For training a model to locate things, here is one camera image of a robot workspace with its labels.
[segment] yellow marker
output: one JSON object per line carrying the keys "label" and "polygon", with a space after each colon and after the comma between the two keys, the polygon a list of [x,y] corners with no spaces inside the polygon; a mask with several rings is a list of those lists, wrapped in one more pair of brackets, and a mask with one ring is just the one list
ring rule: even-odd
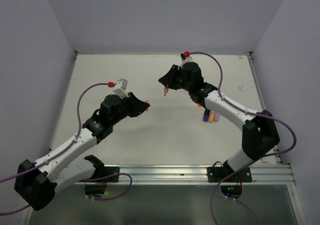
{"label": "yellow marker", "polygon": [[208,122],[209,123],[213,123],[215,120],[215,111],[210,111],[210,115],[209,115],[209,119],[208,119]]}

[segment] white wall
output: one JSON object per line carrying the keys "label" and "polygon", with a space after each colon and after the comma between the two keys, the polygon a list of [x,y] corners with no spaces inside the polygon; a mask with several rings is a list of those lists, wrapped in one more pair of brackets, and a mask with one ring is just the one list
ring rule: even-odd
{"label": "white wall", "polygon": [[49,0],[86,53],[253,51],[282,0]]}
{"label": "white wall", "polygon": [[[297,134],[291,163],[299,198],[310,225],[319,224],[320,182],[320,0],[283,0],[253,53],[267,109]],[[282,142],[292,138],[279,126]]]}
{"label": "white wall", "polygon": [[[0,178],[48,151],[73,59],[48,0],[0,0]],[[0,212],[24,205],[14,180],[0,184]],[[16,225],[20,216],[0,224]]]}

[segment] red cap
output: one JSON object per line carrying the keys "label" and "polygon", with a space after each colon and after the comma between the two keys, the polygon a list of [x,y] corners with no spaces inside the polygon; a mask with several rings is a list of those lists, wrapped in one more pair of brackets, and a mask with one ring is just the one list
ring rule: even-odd
{"label": "red cap", "polygon": [[108,82],[108,87],[109,88],[113,88],[114,86],[115,86],[114,82],[112,82],[112,81]]}
{"label": "red cap", "polygon": [[189,51],[185,51],[183,53],[184,57],[187,58],[187,57],[190,57],[190,52]]}

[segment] glass panel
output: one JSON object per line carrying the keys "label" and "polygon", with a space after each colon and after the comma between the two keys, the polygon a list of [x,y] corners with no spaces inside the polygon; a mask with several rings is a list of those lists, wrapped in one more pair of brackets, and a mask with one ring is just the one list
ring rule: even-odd
{"label": "glass panel", "polygon": [[[111,197],[125,189],[108,184]],[[85,199],[84,185],[57,194],[44,209],[33,212],[30,225],[207,225],[212,186],[135,185],[125,196],[111,201]],[[244,186],[240,199],[258,215],[261,225],[297,225],[285,185]],[[221,225],[255,225],[246,207],[216,194],[214,211]]]}

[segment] black mounting bracket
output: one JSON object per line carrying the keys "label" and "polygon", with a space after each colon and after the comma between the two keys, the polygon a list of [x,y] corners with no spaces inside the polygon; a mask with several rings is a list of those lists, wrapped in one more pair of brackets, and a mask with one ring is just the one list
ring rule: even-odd
{"label": "black mounting bracket", "polygon": [[[118,174],[120,172],[120,167],[105,166],[105,164],[94,155],[86,156],[84,159],[91,162],[95,167],[94,174],[92,175],[92,177],[90,177],[90,179],[99,179],[112,174]],[[114,177],[108,178],[107,181],[108,183],[117,183],[118,180],[119,180],[119,176],[114,176]]]}
{"label": "black mounting bracket", "polygon": [[[206,175],[209,183],[218,183],[229,174],[226,173],[226,169],[223,166],[209,166],[206,168]],[[240,181],[242,183],[252,182],[252,176],[249,167],[230,177],[225,181],[225,183],[238,183]]]}
{"label": "black mounting bracket", "polygon": [[[117,174],[120,172],[120,167],[118,166],[102,166],[96,169],[95,174],[93,174],[92,178],[103,178],[112,174]],[[84,192],[86,195],[95,195],[103,194],[105,192],[107,183],[117,183],[119,181],[119,176],[110,177],[107,180],[101,180],[101,184],[88,184],[86,183],[84,186]]]}

